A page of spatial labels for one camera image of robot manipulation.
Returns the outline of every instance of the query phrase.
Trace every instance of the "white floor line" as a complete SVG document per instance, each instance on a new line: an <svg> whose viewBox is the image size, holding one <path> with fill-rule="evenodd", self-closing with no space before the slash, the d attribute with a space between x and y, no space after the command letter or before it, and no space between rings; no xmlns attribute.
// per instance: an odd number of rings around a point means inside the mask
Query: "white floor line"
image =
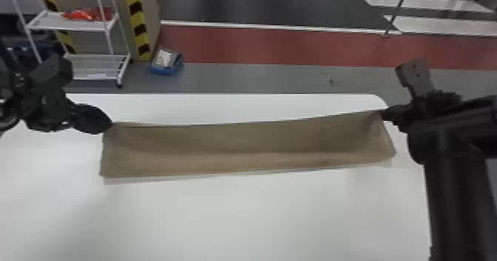
<svg viewBox="0 0 497 261"><path fill-rule="evenodd" d="M161 20L161 24L188 26L188 27L223 27L223 28L244 28L255 30L296 30L296 31L317 31L327 33L372 33L382 34L385 30L361 29L361 28L346 28L346 27L304 27L304 26L285 26L285 25L270 25L270 24L232 24L232 23L213 23L200 21L171 21ZM391 35L402 34L398 30L391 30Z"/></svg>
<svg viewBox="0 0 497 261"><path fill-rule="evenodd" d="M365 0L373 6L396 7L399 0ZM468 0L405 0L402 8L416 8L429 10L453 10L481 13L493 13L480 4Z"/></svg>
<svg viewBox="0 0 497 261"><path fill-rule="evenodd" d="M393 25L403 33L497 36L497 21L398 16Z"/></svg>

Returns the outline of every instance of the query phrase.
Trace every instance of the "white table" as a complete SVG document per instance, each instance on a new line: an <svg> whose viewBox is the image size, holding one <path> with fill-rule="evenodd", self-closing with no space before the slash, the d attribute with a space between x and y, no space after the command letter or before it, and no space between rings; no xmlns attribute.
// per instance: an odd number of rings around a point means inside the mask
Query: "white table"
<svg viewBox="0 0 497 261"><path fill-rule="evenodd" d="M115 121L167 124L386 107L374 95L70 97ZM388 130L392 167L105 184L101 136L18 125L0 138L0 260L427 260L422 168Z"/></svg>

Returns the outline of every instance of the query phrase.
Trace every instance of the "metal pole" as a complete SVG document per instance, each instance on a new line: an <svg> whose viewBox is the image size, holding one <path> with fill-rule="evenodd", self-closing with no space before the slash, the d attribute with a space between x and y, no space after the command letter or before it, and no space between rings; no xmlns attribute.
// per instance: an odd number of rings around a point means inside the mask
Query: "metal pole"
<svg viewBox="0 0 497 261"><path fill-rule="evenodd" d="M27 28L26 20L24 19L24 16L22 15L21 7L19 7L19 3L17 2L17 0L12 0L12 3L14 4L14 7L16 9L17 16L19 17L19 21L21 21L21 23L22 23L24 33L26 33L27 39L30 41L31 49L35 53L36 60L38 61L38 63L41 64L41 62L43 62L43 61L41 60L40 53L38 52L38 48L36 47L36 44L33 40L33 37L31 36L31 30Z"/></svg>
<svg viewBox="0 0 497 261"><path fill-rule="evenodd" d="M393 12L392 18L390 18L390 24L388 25L387 29L383 33L384 37L388 37L390 35L389 33L393 27L393 22L395 21L395 18L397 18L397 16L399 15L400 8L402 7L403 3L404 3L404 0L399 0L399 3L397 4L397 7L395 8L395 10Z"/></svg>
<svg viewBox="0 0 497 261"><path fill-rule="evenodd" d="M112 6L114 7L114 11L118 13L118 4L115 2L115 0L111 1L112 1ZM124 45L126 46L126 54L129 54L128 39L126 37L126 33L124 32L124 26L123 26L123 21L121 20L121 16L119 16L118 22L119 22L119 27L121 28L121 34L123 35Z"/></svg>
<svg viewBox="0 0 497 261"><path fill-rule="evenodd" d="M115 70L115 77L118 77L118 70L117 70L117 65L115 63L115 56L114 56L114 48L112 47L112 40L110 39L110 31L109 31L109 28L107 26L107 18L105 16L104 6L102 4L102 0L97 0L97 1L98 1L98 8L100 9L100 15L102 18L102 24L104 25L104 29L105 29L105 38L107 40L107 46L109 47L109 52L111 55L113 69Z"/></svg>

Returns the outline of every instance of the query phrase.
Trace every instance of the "red object on shelf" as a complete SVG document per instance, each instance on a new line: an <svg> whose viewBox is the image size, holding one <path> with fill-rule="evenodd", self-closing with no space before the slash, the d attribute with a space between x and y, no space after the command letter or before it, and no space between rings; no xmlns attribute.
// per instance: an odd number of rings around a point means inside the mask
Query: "red object on shelf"
<svg viewBox="0 0 497 261"><path fill-rule="evenodd" d="M62 13L62 16L68 19L85 20L85 21L103 21L100 7L91 7L84 9L76 9ZM105 21L112 20L112 8L104 7Z"/></svg>

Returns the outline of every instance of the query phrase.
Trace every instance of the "red floor stripe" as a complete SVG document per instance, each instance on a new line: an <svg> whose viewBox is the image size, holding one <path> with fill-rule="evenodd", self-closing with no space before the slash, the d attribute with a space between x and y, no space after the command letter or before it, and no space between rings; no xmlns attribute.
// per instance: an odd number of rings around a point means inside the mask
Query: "red floor stripe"
<svg viewBox="0 0 497 261"><path fill-rule="evenodd" d="M191 63L395 67L425 58L432 68L497 70L497 38L162 26L159 44Z"/></svg>

